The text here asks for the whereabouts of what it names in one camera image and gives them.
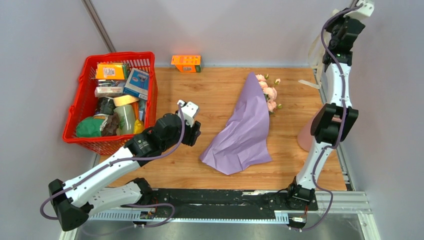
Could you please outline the purple wrapping paper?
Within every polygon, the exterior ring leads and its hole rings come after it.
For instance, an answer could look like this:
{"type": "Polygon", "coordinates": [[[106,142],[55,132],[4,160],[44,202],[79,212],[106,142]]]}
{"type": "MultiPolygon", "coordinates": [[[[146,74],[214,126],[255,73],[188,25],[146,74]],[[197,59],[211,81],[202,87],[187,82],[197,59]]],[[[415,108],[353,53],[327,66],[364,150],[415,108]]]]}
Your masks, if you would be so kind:
{"type": "Polygon", "coordinates": [[[247,75],[232,116],[199,159],[207,166],[232,175],[251,165],[272,161],[267,149],[270,114],[256,75],[247,75]]]}

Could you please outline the pink flower bunch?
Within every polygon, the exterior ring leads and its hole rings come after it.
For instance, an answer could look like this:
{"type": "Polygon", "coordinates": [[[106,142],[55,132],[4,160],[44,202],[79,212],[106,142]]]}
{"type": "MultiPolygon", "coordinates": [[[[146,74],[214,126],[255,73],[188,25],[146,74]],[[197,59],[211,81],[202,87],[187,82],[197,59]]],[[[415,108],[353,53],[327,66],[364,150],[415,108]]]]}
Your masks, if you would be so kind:
{"type": "Polygon", "coordinates": [[[281,83],[281,79],[271,80],[268,74],[256,74],[255,77],[262,89],[268,113],[273,115],[277,110],[282,108],[282,104],[277,103],[278,91],[276,90],[276,86],[281,83]]]}

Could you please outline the cream printed ribbon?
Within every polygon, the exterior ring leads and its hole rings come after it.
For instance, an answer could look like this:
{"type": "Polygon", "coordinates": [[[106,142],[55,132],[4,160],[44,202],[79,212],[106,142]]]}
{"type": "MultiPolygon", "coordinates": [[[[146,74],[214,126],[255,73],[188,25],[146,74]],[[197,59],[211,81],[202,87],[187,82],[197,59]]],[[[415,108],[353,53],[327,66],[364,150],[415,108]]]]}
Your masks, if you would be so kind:
{"type": "Polygon", "coordinates": [[[303,79],[300,79],[298,81],[299,83],[307,85],[317,90],[319,90],[322,87],[321,78],[324,72],[325,64],[323,63],[323,57],[325,53],[326,53],[326,50],[321,41],[321,34],[319,34],[310,45],[310,48],[308,50],[308,56],[307,56],[309,67],[315,72],[316,83],[312,83],[311,81],[306,81],[303,79]]]}

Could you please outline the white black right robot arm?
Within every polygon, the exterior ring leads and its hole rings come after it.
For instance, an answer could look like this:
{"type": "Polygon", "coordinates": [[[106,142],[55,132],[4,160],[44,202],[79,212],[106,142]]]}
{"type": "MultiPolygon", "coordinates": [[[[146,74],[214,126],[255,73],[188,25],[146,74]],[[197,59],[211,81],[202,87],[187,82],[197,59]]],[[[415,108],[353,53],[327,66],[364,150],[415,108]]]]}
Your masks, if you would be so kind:
{"type": "Polygon", "coordinates": [[[324,44],[322,62],[328,80],[329,98],[311,122],[312,143],[308,157],[287,188],[285,203],[289,209],[300,210],[315,200],[317,183],[330,153],[344,141],[359,117],[349,96],[352,47],[365,28],[359,20],[338,15],[325,23],[322,32],[331,34],[324,44]]]}

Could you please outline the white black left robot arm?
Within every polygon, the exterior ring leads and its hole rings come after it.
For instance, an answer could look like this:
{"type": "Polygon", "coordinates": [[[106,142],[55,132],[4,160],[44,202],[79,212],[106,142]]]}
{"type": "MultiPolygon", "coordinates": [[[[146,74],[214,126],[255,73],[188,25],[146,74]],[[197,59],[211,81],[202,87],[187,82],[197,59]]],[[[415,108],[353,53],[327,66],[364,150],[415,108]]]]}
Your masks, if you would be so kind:
{"type": "Polygon", "coordinates": [[[67,232],[104,210],[134,204],[143,208],[149,206],[153,194],[143,178],[122,187],[105,187],[148,162],[170,155],[180,144],[192,147],[201,134],[201,124],[195,120],[197,114],[198,111],[193,108],[167,113],[154,126],[134,135],[98,166],[67,181],[51,181],[48,184],[48,202],[56,216],[44,212],[46,201],[40,207],[41,215],[49,220],[57,220],[61,229],[67,232]]]}

